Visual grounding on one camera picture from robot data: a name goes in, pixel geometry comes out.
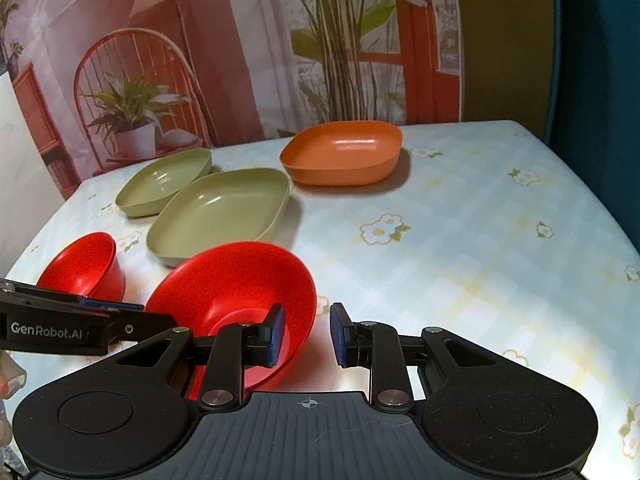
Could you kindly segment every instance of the green dish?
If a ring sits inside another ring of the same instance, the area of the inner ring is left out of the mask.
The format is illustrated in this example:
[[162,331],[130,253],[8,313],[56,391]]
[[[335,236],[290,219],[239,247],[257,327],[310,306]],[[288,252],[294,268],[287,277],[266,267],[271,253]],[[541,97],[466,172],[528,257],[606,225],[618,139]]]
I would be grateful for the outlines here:
[[115,204],[130,218],[157,215],[178,191],[210,170],[211,152],[206,148],[164,156],[131,177]]
[[146,234],[146,246],[176,267],[212,247],[240,240],[271,242],[289,199],[289,178],[253,168],[203,177],[181,190]]

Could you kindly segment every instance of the bolt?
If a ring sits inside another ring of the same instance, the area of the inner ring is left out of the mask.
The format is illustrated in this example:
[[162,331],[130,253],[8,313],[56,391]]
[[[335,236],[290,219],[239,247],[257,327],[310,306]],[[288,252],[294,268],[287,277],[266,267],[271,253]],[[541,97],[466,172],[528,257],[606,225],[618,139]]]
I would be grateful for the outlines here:
[[378,394],[378,400],[385,406],[398,408],[409,401],[409,394],[402,390],[382,390]]
[[202,402],[209,406],[224,406],[232,400],[234,396],[226,390],[209,390],[202,394]]

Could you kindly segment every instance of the crosshair marking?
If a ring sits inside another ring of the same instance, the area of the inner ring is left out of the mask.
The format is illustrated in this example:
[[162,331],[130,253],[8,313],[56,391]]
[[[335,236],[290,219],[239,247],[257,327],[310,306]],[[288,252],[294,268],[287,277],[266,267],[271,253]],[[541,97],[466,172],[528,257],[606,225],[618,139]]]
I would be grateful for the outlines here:
[[322,402],[318,402],[317,400],[313,400],[311,397],[309,397],[308,399],[299,402],[299,404],[302,404],[302,406],[310,410],[311,408],[315,408],[318,404],[322,404]]

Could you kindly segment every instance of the table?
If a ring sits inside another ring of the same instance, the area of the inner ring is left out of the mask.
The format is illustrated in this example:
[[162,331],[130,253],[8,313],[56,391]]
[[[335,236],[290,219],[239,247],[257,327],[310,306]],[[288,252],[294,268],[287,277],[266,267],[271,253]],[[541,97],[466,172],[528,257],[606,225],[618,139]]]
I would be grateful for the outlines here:
[[[367,391],[366,370],[335,364],[328,307],[399,333],[441,326],[561,381],[598,413],[583,473],[640,477],[640,256],[591,191],[546,146],[510,121],[406,126],[398,168],[354,189],[295,186],[275,243],[314,276],[312,335],[283,391]],[[280,168],[287,139],[212,151],[222,170]],[[124,301],[144,303],[169,269],[145,250],[153,218],[127,219],[113,204],[143,164],[82,183],[8,277],[35,283],[81,235],[117,240]],[[18,354],[30,391],[95,358]],[[412,370],[416,398],[424,398]]]

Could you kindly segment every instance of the plastic dish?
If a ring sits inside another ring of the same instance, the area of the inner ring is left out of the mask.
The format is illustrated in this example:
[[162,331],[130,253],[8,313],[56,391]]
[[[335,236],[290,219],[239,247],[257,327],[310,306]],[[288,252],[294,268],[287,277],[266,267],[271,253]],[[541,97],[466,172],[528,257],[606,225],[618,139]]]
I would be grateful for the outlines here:
[[169,267],[206,249],[241,240],[270,242],[289,199],[289,179],[254,168],[205,176],[181,190],[146,235],[146,246]]
[[312,126],[280,153],[289,176],[308,186],[363,186],[389,176],[398,163],[402,132],[382,121]]
[[210,170],[211,152],[206,148],[165,156],[137,172],[115,204],[131,218],[156,215],[178,191]]
[[107,233],[78,238],[51,261],[36,285],[94,300],[120,301],[124,274],[116,257],[116,242]]
[[[204,251],[174,269],[151,294],[145,310],[170,314],[194,336],[221,326],[260,322],[271,305],[284,307],[284,339],[273,368],[250,368],[244,386],[255,388],[281,373],[306,341],[316,316],[316,288],[309,270],[289,251],[263,242],[235,242]],[[194,398],[202,373],[195,375]]]

